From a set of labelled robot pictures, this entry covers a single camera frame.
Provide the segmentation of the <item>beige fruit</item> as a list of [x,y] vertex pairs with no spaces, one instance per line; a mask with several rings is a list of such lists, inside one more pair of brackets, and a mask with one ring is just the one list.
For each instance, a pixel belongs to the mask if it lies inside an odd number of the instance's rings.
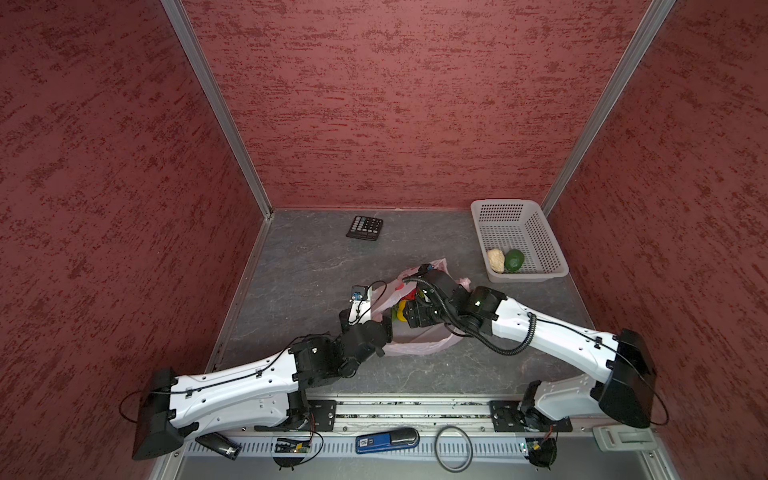
[[506,254],[501,249],[492,249],[487,252],[489,266],[496,274],[507,272]]

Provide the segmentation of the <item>red fruit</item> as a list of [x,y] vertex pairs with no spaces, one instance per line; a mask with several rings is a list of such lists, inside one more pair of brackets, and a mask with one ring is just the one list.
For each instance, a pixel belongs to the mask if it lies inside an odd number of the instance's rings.
[[411,292],[409,292],[407,295],[403,296],[402,299],[405,301],[414,300],[417,294],[418,294],[418,290],[414,289]]

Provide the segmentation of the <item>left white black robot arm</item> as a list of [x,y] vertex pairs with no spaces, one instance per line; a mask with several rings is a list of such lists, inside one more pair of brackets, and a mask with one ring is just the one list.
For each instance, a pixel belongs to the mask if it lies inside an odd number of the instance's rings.
[[310,334],[280,353],[218,372],[154,372],[139,401],[132,457],[149,460],[195,440],[234,459],[237,445],[223,437],[236,427],[298,429],[309,420],[306,392],[353,377],[372,355],[383,356],[392,319],[366,319],[337,337]]

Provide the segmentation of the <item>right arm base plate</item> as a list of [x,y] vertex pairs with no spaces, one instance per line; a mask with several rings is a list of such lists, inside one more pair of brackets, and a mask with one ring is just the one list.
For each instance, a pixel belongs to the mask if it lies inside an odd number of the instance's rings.
[[533,407],[523,409],[519,401],[488,402],[490,418],[497,433],[568,433],[573,431],[569,418],[551,420]]

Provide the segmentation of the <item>dark green avocado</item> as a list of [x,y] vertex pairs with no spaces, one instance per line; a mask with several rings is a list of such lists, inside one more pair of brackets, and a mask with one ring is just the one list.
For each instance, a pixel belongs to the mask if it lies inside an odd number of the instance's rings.
[[525,264],[525,254],[519,249],[511,249],[504,256],[504,272],[519,272]]

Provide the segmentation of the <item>white plastic basket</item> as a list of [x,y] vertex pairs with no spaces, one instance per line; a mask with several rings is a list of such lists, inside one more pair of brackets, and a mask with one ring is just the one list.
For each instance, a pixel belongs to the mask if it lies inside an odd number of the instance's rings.
[[[485,199],[471,204],[471,213],[483,262],[493,283],[534,283],[562,278],[569,266],[540,206],[531,200]],[[499,273],[491,266],[488,253],[518,250],[523,255],[520,269]]]

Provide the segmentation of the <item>yellow fruit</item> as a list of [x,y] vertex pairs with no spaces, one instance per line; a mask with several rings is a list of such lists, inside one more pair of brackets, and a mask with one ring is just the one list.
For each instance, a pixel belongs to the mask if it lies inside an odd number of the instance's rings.
[[400,300],[397,306],[395,307],[395,314],[393,315],[393,317],[400,322],[407,323],[408,319],[405,313],[407,306],[408,306],[407,300],[405,299]]

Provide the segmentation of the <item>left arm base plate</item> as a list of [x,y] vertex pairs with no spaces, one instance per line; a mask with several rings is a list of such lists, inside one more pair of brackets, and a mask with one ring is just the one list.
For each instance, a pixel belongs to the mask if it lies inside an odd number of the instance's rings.
[[331,432],[334,428],[337,402],[334,400],[307,400],[288,396],[287,418],[277,426],[253,426],[256,432]]

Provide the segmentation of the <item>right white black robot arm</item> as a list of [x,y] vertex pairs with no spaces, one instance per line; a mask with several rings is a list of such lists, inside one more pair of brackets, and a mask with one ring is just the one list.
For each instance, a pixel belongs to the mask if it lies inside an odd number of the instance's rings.
[[514,419],[545,431],[572,417],[604,415],[622,425],[652,425],[656,369],[642,336],[579,327],[538,312],[501,291],[467,290],[440,270],[404,278],[415,294],[399,314],[413,327],[442,323],[502,356],[539,350],[579,370],[570,379],[531,382]]

